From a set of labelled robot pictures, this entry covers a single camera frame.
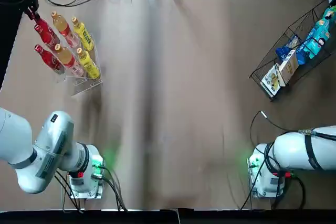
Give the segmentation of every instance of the wire basket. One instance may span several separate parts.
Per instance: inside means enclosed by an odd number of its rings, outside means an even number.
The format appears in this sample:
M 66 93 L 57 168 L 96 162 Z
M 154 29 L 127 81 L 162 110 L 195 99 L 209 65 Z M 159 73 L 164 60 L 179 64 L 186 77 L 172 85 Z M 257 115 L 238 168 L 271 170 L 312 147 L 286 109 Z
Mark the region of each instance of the wire basket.
M 315 23 L 323 17 L 323 13 L 328 5 L 327 0 L 325 0 L 292 23 L 275 42 L 258 67 L 250 75 L 250 78 L 252 78 L 260 86 L 271 101 L 273 101 L 278 94 L 282 93 L 284 89 L 288 86 L 294 85 L 313 68 L 332 55 L 333 45 L 335 45 L 336 42 L 336 26 L 334 24 L 330 24 L 329 33 L 331 36 L 326 43 L 322 44 L 322 42 L 316 41 L 316 39 L 312 37 L 308 37 L 310 31 L 315 26 Z M 291 46 L 288 46 L 294 38 L 296 39 L 296 43 L 292 43 Z M 315 42 L 321 46 L 321 50 L 317 54 L 314 54 L 312 59 L 305 57 L 306 63 L 299 65 L 297 70 L 290 77 L 289 81 L 284 81 L 281 71 L 279 70 L 282 62 L 276 53 L 276 50 L 284 45 L 287 45 L 287 47 L 295 50 L 296 52 L 300 47 L 305 49 L 307 48 L 308 51 L 312 52 L 306 46 L 307 42 L 310 40 L 315 40 Z

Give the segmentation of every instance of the clear acrylic bottle rack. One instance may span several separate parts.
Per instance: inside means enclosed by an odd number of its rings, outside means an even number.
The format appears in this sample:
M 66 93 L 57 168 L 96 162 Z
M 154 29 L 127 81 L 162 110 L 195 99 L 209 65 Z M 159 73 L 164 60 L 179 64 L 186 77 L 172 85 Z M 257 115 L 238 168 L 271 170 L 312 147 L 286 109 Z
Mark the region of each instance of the clear acrylic bottle rack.
M 90 34 L 95 47 L 91 50 L 88 51 L 90 58 L 94 61 L 94 63 L 96 64 L 97 68 L 99 69 L 99 78 L 97 79 L 93 79 L 90 78 L 88 73 L 86 72 L 85 68 L 81 65 L 81 68 L 84 71 L 84 75 L 82 77 L 77 77 L 75 76 L 71 70 L 67 67 L 65 67 L 65 79 L 64 82 L 67 83 L 68 86 L 68 92 L 70 93 L 70 95 L 73 97 L 74 95 L 83 93 L 86 90 L 89 90 L 99 84 L 101 84 L 103 81 L 101 79 L 101 68 L 100 68 L 100 64 L 99 64 L 99 57 L 98 57 L 98 53 L 97 53 L 97 44 L 92 36 L 92 34 Z M 68 44 L 62 43 L 65 48 L 69 49 L 71 51 L 71 53 L 73 54 L 73 56 L 75 57 L 75 60 L 79 63 L 79 58 L 78 55 L 76 53 L 77 48 L 81 47 L 84 49 L 82 43 L 80 42 L 80 39 L 78 39 L 78 46 L 77 47 L 69 47 Z

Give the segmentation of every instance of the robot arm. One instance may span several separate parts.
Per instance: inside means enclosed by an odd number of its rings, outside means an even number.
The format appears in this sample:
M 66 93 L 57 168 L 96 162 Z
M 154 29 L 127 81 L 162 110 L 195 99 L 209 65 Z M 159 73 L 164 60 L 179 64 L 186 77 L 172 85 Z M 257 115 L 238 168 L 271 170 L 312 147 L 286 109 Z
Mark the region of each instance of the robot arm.
M 285 180 L 279 178 L 280 171 L 336 170 L 336 126 L 313 130 L 335 136 L 333 141 L 314 134 L 303 134 L 305 132 L 288 132 L 278 136 L 272 144 L 256 147 L 247 161 L 250 181 L 256 181 L 256 197 L 276 197 L 278 182 L 278 195 L 282 194 Z
M 94 146 L 72 141 L 73 124 L 67 113 L 55 111 L 32 144 L 27 120 L 0 108 L 0 159 L 15 170 L 22 190 L 44 191 L 59 168 L 69 172 L 74 191 L 95 195 L 99 182 L 91 176 L 101 175 L 96 166 L 103 160 Z

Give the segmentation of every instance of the bottle cap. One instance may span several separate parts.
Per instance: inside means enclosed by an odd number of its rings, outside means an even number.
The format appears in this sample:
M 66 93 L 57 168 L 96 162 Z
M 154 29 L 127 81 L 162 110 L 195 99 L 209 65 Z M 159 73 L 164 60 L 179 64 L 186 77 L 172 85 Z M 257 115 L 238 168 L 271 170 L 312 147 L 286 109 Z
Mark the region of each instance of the bottle cap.
M 61 45 L 60 45 L 60 44 L 56 44 L 56 46 L 55 46 L 55 50 L 56 50 L 56 51 L 60 51 L 60 50 L 61 50 Z
M 39 34 L 42 33 L 42 31 L 43 31 L 42 27 L 41 27 L 40 25 L 37 25 L 37 24 L 34 26 L 34 29 L 35 29 L 35 31 L 37 31 Z
M 41 45 L 39 45 L 39 44 L 37 44 L 36 46 L 35 46 L 35 51 L 37 51 L 38 53 L 41 53 L 41 52 L 43 52 L 43 47 L 41 46 Z
M 72 17 L 71 21 L 73 22 L 74 25 L 78 23 L 78 19 L 75 16 Z

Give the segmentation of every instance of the snack package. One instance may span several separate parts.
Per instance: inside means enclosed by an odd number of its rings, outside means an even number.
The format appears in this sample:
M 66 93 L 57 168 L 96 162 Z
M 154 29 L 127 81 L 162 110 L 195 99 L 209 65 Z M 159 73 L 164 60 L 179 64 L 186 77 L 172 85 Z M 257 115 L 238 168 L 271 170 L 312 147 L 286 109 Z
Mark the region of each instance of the snack package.
M 265 89 L 265 91 L 272 98 L 277 94 L 279 89 L 281 88 L 279 83 L 279 64 L 273 65 L 267 72 L 267 74 L 263 77 L 260 84 Z
M 319 27 L 314 36 L 314 39 L 310 39 L 306 44 L 306 47 L 303 49 L 305 52 L 309 53 L 309 58 L 314 58 L 326 41 L 330 38 L 330 33 L 323 27 Z
M 283 62 L 287 57 L 288 53 L 292 50 L 292 48 L 296 47 L 300 43 L 300 38 L 297 35 L 293 35 L 286 45 L 284 45 L 283 47 L 279 47 L 275 50 L 276 54 L 279 57 L 279 60 Z
M 328 31 L 329 26 L 330 26 L 330 19 L 331 19 L 331 16 L 326 16 L 325 18 L 320 19 L 319 21 L 315 23 L 315 28 L 318 29 L 320 27 L 323 27 L 325 30 Z
M 324 11 L 323 18 L 330 17 L 330 22 L 334 23 L 336 21 L 336 5 L 332 6 L 331 8 L 327 8 Z
M 304 49 L 306 48 L 305 45 L 310 41 L 310 38 L 314 36 L 315 32 L 316 32 L 316 28 L 313 27 L 310 30 L 306 41 L 298 49 L 296 49 L 296 58 L 298 59 L 299 65 L 305 64 L 308 59 L 309 52 L 304 51 Z

